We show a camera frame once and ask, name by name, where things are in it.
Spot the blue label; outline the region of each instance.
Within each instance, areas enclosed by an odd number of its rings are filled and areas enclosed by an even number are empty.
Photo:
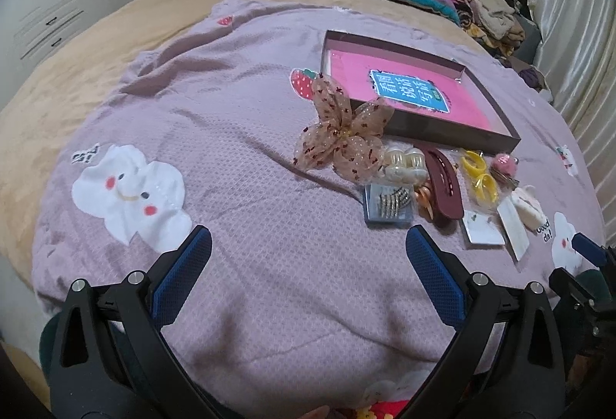
[[[447,101],[432,82],[376,70],[371,70],[370,76],[382,97],[449,113]]]

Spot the white curtain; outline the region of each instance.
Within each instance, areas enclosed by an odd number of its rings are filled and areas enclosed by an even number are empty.
[[[616,0],[536,0],[535,66],[584,154],[616,245]]]

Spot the purple blanket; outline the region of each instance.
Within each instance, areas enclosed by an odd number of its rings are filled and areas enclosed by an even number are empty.
[[[442,234],[416,221],[470,271],[513,287],[547,285],[575,230],[604,242],[572,134],[513,70],[379,17],[226,0],[140,54],[60,154],[41,205],[33,283],[52,311],[75,278],[118,282],[147,270],[195,223],[207,226],[212,258],[163,334],[198,384],[249,418],[407,399],[454,333],[406,257],[406,231],[368,229],[360,188],[330,168],[293,167],[315,110],[290,73],[318,69],[327,29],[467,64],[521,134],[517,178],[536,186],[551,230],[529,232],[521,262],[504,248],[469,246],[460,227]],[[556,152],[563,146],[577,174]]]

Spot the cardboard box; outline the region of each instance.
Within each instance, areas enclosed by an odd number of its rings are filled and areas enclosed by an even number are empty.
[[[344,87],[353,108],[378,95],[395,113],[390,136],[510,153],[520,137],[484,85],[463,64],[361,35],[329,30],[321,72]]]

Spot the drawer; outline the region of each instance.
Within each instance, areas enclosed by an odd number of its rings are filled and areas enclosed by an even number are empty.
[[[60,23],[49,35],[39,40],[21,58],[24,72],[30,75],[35,67],[49,56],[53,55],[60,47],[84,29],[83,11],[78,12],[69,19]]]
[[[15,34],[15,45],[20,56],[25,55],[77,13],[77,0],[59,0],[53,6],[31,15]]]

